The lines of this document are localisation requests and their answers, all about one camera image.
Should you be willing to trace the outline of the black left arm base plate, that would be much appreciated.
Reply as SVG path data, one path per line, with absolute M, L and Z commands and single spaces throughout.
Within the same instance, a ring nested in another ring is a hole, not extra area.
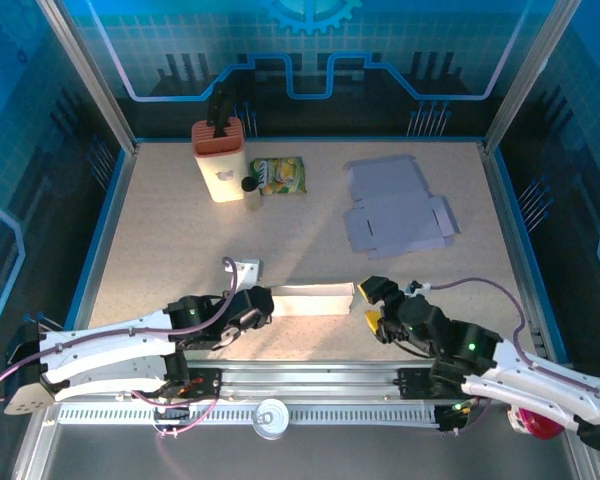
M 182 372 L 167 374 L 162 386 L 149 391 L 133 391 L 132 395 L 162 404 L 213 399 L 219 396 L 221 381 L 222 371 L 218 368 L 185 368 Z

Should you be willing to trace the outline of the container with pink lid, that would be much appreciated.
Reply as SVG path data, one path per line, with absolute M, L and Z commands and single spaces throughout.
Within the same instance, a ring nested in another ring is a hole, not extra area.
M 540 440 L 551 440 L 564 431 L 560 424 L 515 405 L 508 408 L 507 417 L 514 431 Z

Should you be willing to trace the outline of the white paper box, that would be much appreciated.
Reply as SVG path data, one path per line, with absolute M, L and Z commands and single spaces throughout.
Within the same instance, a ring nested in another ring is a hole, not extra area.
M 460 233 L 445 197 L 430 192 L 416 159 L 397 155 L 344 167 L 353 206 L 344 214 L 352 251 L 370 260 L 445 248 Z
M 274 317 L 343 316 L 354 298 L 352 282 L 271 288 Z

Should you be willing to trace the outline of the small bottle with black cap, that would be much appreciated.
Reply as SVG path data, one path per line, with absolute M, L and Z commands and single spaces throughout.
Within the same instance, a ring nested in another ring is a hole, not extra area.
M 258 180 L 252 176 L 244 177 L 241 180 L 243 192 L 243 201 L 248 211 L 258 210 L 262 205 L 261 191 Z

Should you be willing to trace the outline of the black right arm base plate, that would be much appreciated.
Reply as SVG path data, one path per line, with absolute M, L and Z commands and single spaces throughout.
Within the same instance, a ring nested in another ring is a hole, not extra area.
M 462 390 L 465 377 L 460 374 L 430 368 L 400 368 L 393 384 L 402 400 L 423 400 L 435 403 L 465 401 L 479 398 Z

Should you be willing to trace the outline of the yellow green snack bag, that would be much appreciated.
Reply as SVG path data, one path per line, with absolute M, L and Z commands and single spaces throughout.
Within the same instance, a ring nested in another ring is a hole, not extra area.
M 307 192 L 305 165 L 299 156 L 255 158 L 250 162 L 250 172 L 262 195 Z

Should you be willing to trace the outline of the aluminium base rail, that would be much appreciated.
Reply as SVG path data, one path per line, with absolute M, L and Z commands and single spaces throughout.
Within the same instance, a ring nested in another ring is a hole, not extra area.
M 50 380 L 40 372 L 31 384 L 38 389 L 39 404 L 70 398 L 107 395 L 135 398 L 133 391 L 149 391 L 162 386 L 169 373 L 185 368 L 218 368 L 222 371 L 219 396 L 239 400 L 282 397 L 301 400 L 359 398 L 375 400 L 383 395 L 400 398 L 393 384 L 400 368 L 435 369 L 432 360 L 416 361 L 185 361 L 169 357 L 141 357 L 81 373 L 63 380 Z

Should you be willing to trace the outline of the cream knife block, brown top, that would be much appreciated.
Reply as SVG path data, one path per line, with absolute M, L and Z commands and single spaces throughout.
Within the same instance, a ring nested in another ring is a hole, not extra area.
M 193 124 L 192 149 L 211 199 L 216 203 L 242 200 L 241 181 L 250 175 L 245 156 L 242 122 L 229 118 L 224 137 L 214 137 L 215 128 L 204 120 Z

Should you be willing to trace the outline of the aluminium frame post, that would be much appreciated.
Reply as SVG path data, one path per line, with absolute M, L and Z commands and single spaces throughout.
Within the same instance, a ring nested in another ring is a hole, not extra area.
M 61 0 L 35 0 L 109 129 L 127 155 L 136 153 L 132 132 L 104 76 Z
M 555 0 L 485 135 L 484 152 L 487 155 L 493 154 L 503 140 L 581 1 Z

